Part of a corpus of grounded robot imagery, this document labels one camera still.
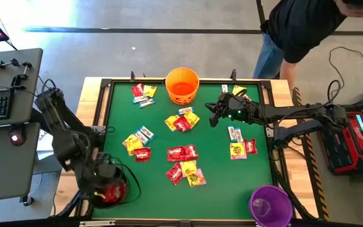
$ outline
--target black shirt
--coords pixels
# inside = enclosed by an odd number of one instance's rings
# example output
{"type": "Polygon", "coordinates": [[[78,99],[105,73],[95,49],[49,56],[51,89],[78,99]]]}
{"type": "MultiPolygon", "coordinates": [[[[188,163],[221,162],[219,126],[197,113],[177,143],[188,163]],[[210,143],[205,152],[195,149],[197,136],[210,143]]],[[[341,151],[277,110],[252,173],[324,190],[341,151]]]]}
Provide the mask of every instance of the black shirt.
{"type": "Polygon", "coordinates": [[[270,13],[268,34],[285,61],[297,63],[345,18],[334,0],[281,0],[270,13]]]}

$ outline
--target red candy wrapper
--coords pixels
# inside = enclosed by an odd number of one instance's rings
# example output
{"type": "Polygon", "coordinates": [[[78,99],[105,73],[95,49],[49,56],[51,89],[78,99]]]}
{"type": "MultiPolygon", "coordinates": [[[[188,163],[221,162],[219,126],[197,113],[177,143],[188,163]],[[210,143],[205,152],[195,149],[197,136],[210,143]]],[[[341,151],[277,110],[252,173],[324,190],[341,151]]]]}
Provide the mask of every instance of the red candy wrapper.
{"type": "Polygon", "coordinates": [[[148,161],[151,158],[151,148],[135,149],[135,161],[148,161]]]}
{"type": "Polygon", "coordinates": [[[166,176],[174,185],[177,185],[180,180],[183,179],[182,166],[180,166],[180,163],[176,163],[169,171],[167,171],[166,176]]]}
{"type": "Polygon", "coordinates": [[[194,145],[187,145],[184,147],[184,161],[196,160],[199,158],[194,145]]]}
{"type": "Polygon", "coordinates": [[[118,202],[125,195],[125,183],[115,183],[105,190],[105,199],[103,202],[118,202]]]}
{"type": "Polygon", "coordinates": [[[185,132],[192,128],[192,125],[190,125],[190,123],[188,123],[187,119],[184,116],[175,120],[173,125],[181,132],[185,132]]]}
{"type": "Polygon", "coordinates": [[[250,142],[244,139],[243,144],[245,145],[246,154],[257,154],[256,139],[252,139],[250,142]]]}
{"type": "Polygon", "coordinates": [[[184,147],[168,148],[168,161],[184,161],[184,147]]]}
{"type": "Polygon", "coordinates": [[[142,83],[139,83],[133,87],[131,87],[132,94],[134,97],[143,96],[144,95],[144,85],[142,83]]]}

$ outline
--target wooden table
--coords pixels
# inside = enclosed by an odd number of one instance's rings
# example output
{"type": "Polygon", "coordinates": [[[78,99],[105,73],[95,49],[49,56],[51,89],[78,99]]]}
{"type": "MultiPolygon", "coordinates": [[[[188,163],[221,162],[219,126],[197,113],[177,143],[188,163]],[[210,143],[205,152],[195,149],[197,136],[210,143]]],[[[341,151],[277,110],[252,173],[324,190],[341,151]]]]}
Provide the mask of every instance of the wooden table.
{"type": "MultiPolygon", "coordinates": [[[[76,112],[76,116],[84,125],[93,124],[96,104],[100,90],[100,83],[102,79],[110,78],[85,78],[84,80],[81,98],[78,105],[78,111],[76,112]]],[[[271,84],[275,106],[292,106],[292,98],[289,92],[287,81],[271,80],[271,84]]],[[[267,93],[264,92],[264,95],[266,98],[266,102],[268,102],[267,93]]],[[[107,96],[108,89],[104,91],[102,107],[105,107],[107,104],[107,96]]],[[[98,125],[102,125],[104,113],[105,108],[102,108],[99,116],[100,120],[98,125]]],[[[290,127],[296,124],[296,120],[284,120],[283,122],[281,122],[280,125],[284,127],[290,127]]],[[[302,146],[297,146],[294,143],[290,143],[290,146],[303,153],[302,146]]],[[[285,149],[285,161],[292,191],[296,194],[302,205],[309,211],[309,213],[311,213],[313,216],[319,217],[306,160],[304,160],[301,156],[296,154],[291,149],[285,149]]],[[[55,196],[57,213],[60,212],[71,200],[77,189],[78,188],[76,185],[74,173],[62,172],[56,192],[57,194],[55,196]]]]}

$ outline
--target jeans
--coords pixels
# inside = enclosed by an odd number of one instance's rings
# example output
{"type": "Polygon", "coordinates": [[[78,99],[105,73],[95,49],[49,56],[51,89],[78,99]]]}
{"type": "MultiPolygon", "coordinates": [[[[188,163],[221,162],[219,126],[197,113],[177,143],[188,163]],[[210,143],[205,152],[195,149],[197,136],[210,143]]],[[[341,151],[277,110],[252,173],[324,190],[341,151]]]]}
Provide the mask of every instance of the jeans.
{"type": "Polygon", "coordinates": [[[283,51],[278,48],[270,35],[263,34],[263,47],[258,56],[253,79],[273,79],[278,75],[282,60],[284,59],[283,51]]]}

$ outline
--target gray desk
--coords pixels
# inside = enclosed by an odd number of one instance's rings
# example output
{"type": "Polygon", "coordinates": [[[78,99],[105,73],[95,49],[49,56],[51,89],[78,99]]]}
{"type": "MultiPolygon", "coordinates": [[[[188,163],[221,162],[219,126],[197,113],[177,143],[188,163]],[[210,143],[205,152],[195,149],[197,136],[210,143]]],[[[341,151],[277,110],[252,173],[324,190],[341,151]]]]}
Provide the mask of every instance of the gray desk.
{"type": "MultiPolygon", "coordinates": [[[[29,78],[22,84],[26,86],[26,90],[35,93],[36,84],[38,79],[38,72],[42,62],[43,50],[28,49],[28,50],[14,50],[0,52],[0,59],[4,62],[9,62],[12,58],[19,61],[20,64],[27,61],[33,67],[27,71],[29,78]]],[[[20,73],[23,73],[24,66],[6,66],[5,69],[0,69],[0,86],[10,87],[12,79],[20,73]]],[[[0,120],[0,125],[18,124],[29,122],[32,114],[34,96],[25,91],[15,91],[13,105],[11,109],[11,116],[9,119],[0,120]]]]}
{"type": "Polygon", "coordinates": [[[13,146],[9,141],[9,127],[0,127],[0,199],[29,193],[39,130],[39,123],[26,124],[26,142],[13,146]]]}

